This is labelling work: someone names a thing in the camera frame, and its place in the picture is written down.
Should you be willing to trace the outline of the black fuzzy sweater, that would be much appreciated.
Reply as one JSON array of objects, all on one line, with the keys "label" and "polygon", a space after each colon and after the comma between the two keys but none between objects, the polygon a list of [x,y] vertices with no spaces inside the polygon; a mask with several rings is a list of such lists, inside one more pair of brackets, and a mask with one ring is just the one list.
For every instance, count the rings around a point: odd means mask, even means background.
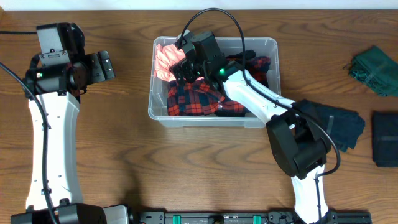
[{"label": "black fuzzy sweater", "polygon": [[[246,50],[244,53],[238,53],[235,55],[228,55],[226,57],[227,61],[237,61],[241,63],[243,59],[243,55],[247,56],[248,59],[253,59],[256,56],[255,51]],[[245,117],[247,110],[243,105],[239,104],[236,101],[233,101],[229,98],[225,98],[219,102],[218,108],[215,111],[215,115],[218,117]]]}]

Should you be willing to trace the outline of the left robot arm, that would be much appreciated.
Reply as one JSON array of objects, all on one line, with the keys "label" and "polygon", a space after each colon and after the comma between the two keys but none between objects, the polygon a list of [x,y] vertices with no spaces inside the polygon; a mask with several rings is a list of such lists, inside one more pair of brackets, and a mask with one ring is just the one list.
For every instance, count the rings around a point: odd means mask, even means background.
[{"label": "left robot arm", "polygon": [[83,202],[76,170],[76,122],[80,96],[115,77],[109,53],[86,54],[74,23],[37,26],[41,53],[20,80],[29,101],[33,168],[24,213],[11,223],[129,223],[127,206],[102,208]]}]

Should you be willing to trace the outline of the pink shirt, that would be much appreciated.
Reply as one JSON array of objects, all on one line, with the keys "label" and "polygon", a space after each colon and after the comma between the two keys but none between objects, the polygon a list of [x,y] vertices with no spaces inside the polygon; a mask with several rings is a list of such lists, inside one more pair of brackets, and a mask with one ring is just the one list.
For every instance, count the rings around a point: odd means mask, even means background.
[{"label": "pink shirt", "polygon": [[157,44],[155,49],[155,69],[157,78],[171,82],[175,80],[174,74],[170,71],[171,66],[185,58],[182,49],[178,49],[174,44],[161,46]]}]

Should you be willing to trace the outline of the red navy plaid shirt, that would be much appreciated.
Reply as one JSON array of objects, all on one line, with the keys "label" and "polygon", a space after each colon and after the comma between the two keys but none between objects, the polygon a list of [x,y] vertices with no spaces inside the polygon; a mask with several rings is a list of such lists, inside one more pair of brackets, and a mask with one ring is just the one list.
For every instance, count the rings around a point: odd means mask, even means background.
[{"label": "red navy plaid shirt", "polygon": [[210,88],[202,77],[180,85],[173,73],[161,76],[168,81],[167,114],[169,116],[244,117],[249,112],[242,104]]}]

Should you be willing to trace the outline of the black garment with tape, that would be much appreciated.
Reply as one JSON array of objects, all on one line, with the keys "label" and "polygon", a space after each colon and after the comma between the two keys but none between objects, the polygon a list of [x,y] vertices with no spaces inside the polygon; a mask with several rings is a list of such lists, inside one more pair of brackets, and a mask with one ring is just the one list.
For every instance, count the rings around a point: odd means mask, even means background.
[{"label": "black garment with tape", "polygon": [[312,104],[319,125],[330,135],[339,151],[355,148],[365,127],[365,121],[358,112],[311,101],[308,103]]}]

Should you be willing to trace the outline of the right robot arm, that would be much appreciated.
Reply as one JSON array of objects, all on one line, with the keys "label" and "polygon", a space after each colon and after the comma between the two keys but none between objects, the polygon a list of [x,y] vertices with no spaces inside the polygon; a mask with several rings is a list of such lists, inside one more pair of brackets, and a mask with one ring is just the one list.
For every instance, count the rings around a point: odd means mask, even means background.
[{"label": "right robot arm", "polygon": [[244,49],[236,59],[228,59],[212,32],[184,32],[175,46],[185,54],[171,68],[177,81],[192,83],[203,77],[258,117],[266,125],[277,165],[292,179],[296,214],[304,223],[321,223],[329,211],[322,177],[331,141],[313,106],[284,98],[255,80],[247,69],[252,53]]}]

